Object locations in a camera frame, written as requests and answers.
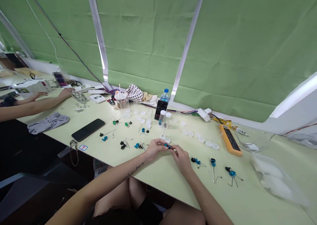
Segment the gray cloth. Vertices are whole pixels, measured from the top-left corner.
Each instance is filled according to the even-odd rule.
[[[40,122],[29,124],[27,128],[29,130],[29,133],[39,134],[46,130],[57,128],[58,126],[67,123],[68,121],[69,117],[67,115],[61,115],[60,113],[55,112],[46,117],[44,120],[41,120]]]

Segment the hand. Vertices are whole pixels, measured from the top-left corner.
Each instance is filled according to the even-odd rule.
[[[58,95],[59,98],[62,98],[63,100],[69,98],[72,95],[72,92],[74,91],[74,88],[64,88],[60,94]]]
[[[174,160],[178,166],[178,169],[181,171],[182,175],[188,179],[188,177],[194,173],[191,160],[188,156],[188,152],[184,151],[180,146],[178,145],[172,145],[172,149],[169,150]]]
[[[35,95],[32,95],[32,96],[26,98],[25,100],[15,101],[13,105],[16,106],[16,105],[24,105],[27,103],[31,103],[32,101],[35,101],[37,98],[39,98],[42,95],[47,95],[47,92],[43,92],[43,91],[38,92]]]
[[[150,142],[148,148],[146,149],[144,153],[146,155],[147,162],[153,161],[160,151],[168,150],[168,147],[164,146],[165,143],[167,142],[163,141],[162,139],[153,139]]]

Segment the leg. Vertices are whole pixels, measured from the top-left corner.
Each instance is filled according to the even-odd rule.
[[[131,209],[128,180],[122,182],[113,191],[96,202],[92,217],[102,215],[111,208]]]
[[[146,192],[144,184],[138,181],[136,178],[129,178],[129,194],[133,208],[137,210],[143,203]]]
[[[168,224],[205,225],[206,220],[200,210],[190,207],[182,202],[175,201],[159,225]]]

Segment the white box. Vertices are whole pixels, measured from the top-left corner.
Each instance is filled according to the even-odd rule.
[[[89,94],[104,94],[106,93],[104,90],[89,90]]]
[[[89,98],[95,103],[100,103],[100,102],[103,102],[106,100],[106,98],[104,98],[103,96],[98,95],[98,94],[91,95],[91,96],[89,96]]]
[[[83,92],[89,91],[90,88],[91,88],[90,84],[78,86],[78,87],[75,87],[75,92],[83,93]]]

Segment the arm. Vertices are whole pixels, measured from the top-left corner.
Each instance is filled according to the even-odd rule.
[[[170,150],[170,152],[173,154],[174,160],[176,161],[179,170],[193,190],[207,223],[215,225],[233,225],[228,215],[218,204],[215,198],[209,193],[196,173],[193,171],[188,153],[178,145],[173,145],[172,149],[176,149],[176,151]]]
[[[0,108],[0,122],[21,118],[29,115],[35,115],[46,111],[61,103],[72,95],[73,88],[64,88],[58,97],[51,99],[43,99],[23,105]]]
[[[46,224],[80,224],[85,212],[99,199],[151,162],[160,151],[167,151],[164,143],[161,139],[154,139],[141,155],[105,171],[71,197]]]

